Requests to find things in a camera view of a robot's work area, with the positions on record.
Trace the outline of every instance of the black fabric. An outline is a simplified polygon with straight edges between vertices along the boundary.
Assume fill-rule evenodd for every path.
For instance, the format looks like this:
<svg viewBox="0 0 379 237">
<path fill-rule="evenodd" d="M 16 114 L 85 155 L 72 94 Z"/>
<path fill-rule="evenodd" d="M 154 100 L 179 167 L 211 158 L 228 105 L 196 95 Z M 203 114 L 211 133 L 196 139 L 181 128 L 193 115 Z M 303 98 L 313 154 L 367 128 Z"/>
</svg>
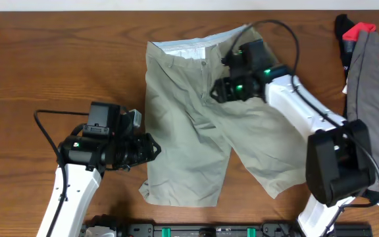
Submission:
<svg viewBox="0 0 379 237">
<path fill-rule="evenodd" d="M 341 64 L 343 65 L 343 69 L 345 71 L 345 79 L 347 78 L 347 74 L 349 74 L 350 61 L 352 60 L 353 50 L 350 52 L 346 52 L 343 44 L 343 35 L 352 27 L 355 26 L 355 23 L 348 19 L 346 14 L 340 14 L 336 17 L 334 21 L 334 33 L 336 35 L 337 40 L 339 41 L 339 49 L 340 49 L 340 59 Z M 345 107 L 343 109 L 343 117 L 347 118 L 347 101 L 345 98 Z"/>
<path fill-rule="evenodd" d="M 367 198 L 369 202 L 374 202 L 379 200 L 379 193 L 378 191 L 373 190 L 365 190 L 365 192 L 361 195 L 363 198 Z"/>
</svg>

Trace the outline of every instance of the camera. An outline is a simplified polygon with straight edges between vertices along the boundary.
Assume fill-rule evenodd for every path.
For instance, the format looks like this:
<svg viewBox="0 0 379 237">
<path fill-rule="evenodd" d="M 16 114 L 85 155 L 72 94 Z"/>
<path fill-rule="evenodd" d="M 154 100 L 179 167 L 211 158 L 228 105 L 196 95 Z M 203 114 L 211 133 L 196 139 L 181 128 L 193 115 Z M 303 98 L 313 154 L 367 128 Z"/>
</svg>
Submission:
<svg viewBox="0 0 379 237">
<path fill-rule="evenodd" d="M 153 161 L 161 152 L 149 133 L 135 133 L 140 124 L 141 113 L 137 110 L 92 102 L 88 122 L 78 125 L 60 143 L 59 151 L 66 163 L 85 165 L 88 171 L 97 169 L 103 174 L 105 170 L 130 170 Z"/>
</svg>

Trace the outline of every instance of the wood grain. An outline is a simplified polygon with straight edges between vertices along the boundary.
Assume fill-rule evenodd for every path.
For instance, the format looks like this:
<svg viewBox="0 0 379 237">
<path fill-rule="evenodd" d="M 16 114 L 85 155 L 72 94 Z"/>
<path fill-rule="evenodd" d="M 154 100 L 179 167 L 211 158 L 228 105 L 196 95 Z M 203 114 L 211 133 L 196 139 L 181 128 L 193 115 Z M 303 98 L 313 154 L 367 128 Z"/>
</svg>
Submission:
<svg viewBox="0 0 379 237">
<path fill-rule="evenodd" d="M 0 13 L 0 236 L 35 236 L 55 174 L 55 156 L 35 125 L 35 109 L 83 111 L 106 101 L 144 112 L 147 41 L 205 37 L 247 22 L 275 18 L 299 37 L 298 75 L 323 104 L 341 113 L 343 69 L 333 22 L 340 11 L 62 12 Z M 379 11 L 348 11 L 373 22 Z M 292 64 L 293 42 L 284 29 L 259 31 L 278 58 Z M 60 142 L 85 118 L 44 115 L 42 123 Z M 146 166 L 110 172 L 91 201 L 86 219 L 113 214 L 120 220 L 156 223 L 259 223 L 295 220 L 306 185 L 270 198 L 232 153 L 214 208 L 149 205 L 138 192 Z M 379 207 L 347 210 L 340 221 L 369 222 L 379 236 Z"/>
</svg>

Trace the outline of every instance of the black cable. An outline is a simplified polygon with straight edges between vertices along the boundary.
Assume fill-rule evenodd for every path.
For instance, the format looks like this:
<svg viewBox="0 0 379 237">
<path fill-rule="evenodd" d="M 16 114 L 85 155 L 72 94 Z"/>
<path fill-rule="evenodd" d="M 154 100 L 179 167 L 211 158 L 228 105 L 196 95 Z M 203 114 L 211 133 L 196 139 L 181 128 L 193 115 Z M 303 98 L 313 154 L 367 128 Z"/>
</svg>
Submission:
<svg viewBox="0 0 379 237">
<path fill-rule="evenodd" d="M 253 24 L 250 24 L 249 26 L 245 27 L 240 33 L 238 36 L 236 36 L 231 48 L 229 49 L 229 52 L 227 53 L 230 54 L 232 53 L 233 49 L 235 48 L 235 45 L 237 43 L 237 41 L 241 38 L 242 34 L 245 33 L 246 31 L 248 31 L 249 29 L 259 25 L 259 24 L 262 24 L 262 23 L 274 23 L 274 24 L 277 24 L 277 25 L 280 25 L 280 26 L 283 26 L 293 37 L 293 40 L 295 41 L 295 47 L 296 47 L 296 58 L 295 58 L 295 64 L 293 65 L 293 69 L 292 69 L 292 74 L 291 74 L 291 79 L 290 79 L 290 82 L 291 82 L 291 85 L 293 87 L 293 90 L 296 92 L 296 94 L 309 106 L 311 107 L 315 112 L 317 112 L 323 119 L 327 120 L 330 124 L 332 124 L 333 126 L 335 126 L 336 128 L 341 128 L 343 131 L 344 131 L 344 134 L 357 146 L 359 147 L 360 150 L 363 151 L 363 153 L 366 155 L 366 157 L 368 158 L 368 160 L 372 163 L 372 166 L 374 166 L 375 168 L 375 172 L 376 172 L 376 175 L 378 177 L 378 181 L 379 181 L 379 166 L 377 164 L 377 162 L 375 161 L 375 159 L 372 157 L 372 155 L 362 146 L 362 144 L 355 138 L 353 137 L 348 131 L 346 131 L 346 129 L 342 126 L 340 126 L 338 123 L 334 122 L 330 117 L 328 117 L 328 115 L 326 113 L 323 113 L 322 111 L 320 111 L 320 109 L 318 109 L 317 107 L 315 107 L 310 101 L 308 101 L 308 99 L 306 99 L 298 90 L 298 86 L 295 85 L 294 81 L 295 81 L 295 74 L 296 74 L 296 68 L 297 68 L 297 65 L 298 65 L 298 62 L 299 62 L 299 53 L 300 53 L 300 50 L 299 50 L 299 41 L 295 35 L 295 33 L 293 32 L 293 30 L 286 24 L 284 24 L 283 22 L 280 22 L 279 20 L 261 20 L 261 21 L 258 21 L 258 22 L 254 22 Z M 379 203 L 379 199 L 376 199 L 374 201 L 370 201 L 369 203 L 367 204 L 345 204 L 345 205 L 341 205 L 338 209 L 338 212 L 336 213 L 336 215 L 334 216 L 334 218 L 332 219 L 331 223 L 326 227 L 326 230 L 324 231 L 324 233 L 322 234 L 323 236 L 327 233 L 327 231 L 330 229 L 330 227 L 336 222 L 336 219 L 338 218 L 338 216 L 341 214 L 341 212 L 344 211 L 344 209 L 346 207 L 361 207 L 361 208 L 364 208 L 364 207 L 372 207 L 373 205 L 376 205 L 377 203 Z"/>
<path fill-rule="evenodd" d="M 65 171 L 65 161 L 61 153 L 58 151 L 56 145 L 53 143 L 53 140 L 51 139 L 49 134 L 46 132 L 44 127 L 42 126 L 42 123 L 40 123 L 38 113 L 55 113 L 55 114 L 63 114 L 63 115 L 89 115 L 89 114 L 68 112 L 68 111 L 50 111 L 50 110 L 45 110 L 45 109 L 38 109 L 37 111 L 34 112 L 34 120 L 36 121 L 36 124 L 39 126 L 40 130 L 42 131 L 43 135 L 46 137 L 49 144 L 51 145 L 53 151 L 55 152 L 55 155 L 57 155 L 58 164 L 63 174 L 63 191 L 61 192 L 61 196 L 59 197 L 59 204 L 58 204 L 57 210 L 55 211 L 51 225 L 49 226 L 49 229 L 46 234 L 46 237 L 50 237 L 52 235 L 53 227 L 55 226 L 55 223 L 57 222 L 59 213 L 61 212 L 61 207 L 63 206 L 64 200 L 66 199 L 67 178 L 66 178 L 66 171 Z"/>
<path fill-rule="evenodd" d="M 72 132 L 71 132 L 71 136 L 77 136 L 84 128 L 84 126 L 86 125 L 86 123 L 82 123 L 82 124 L 79 124 L 77 125 L 77 127 L 75 127 Z"/>
</svg>

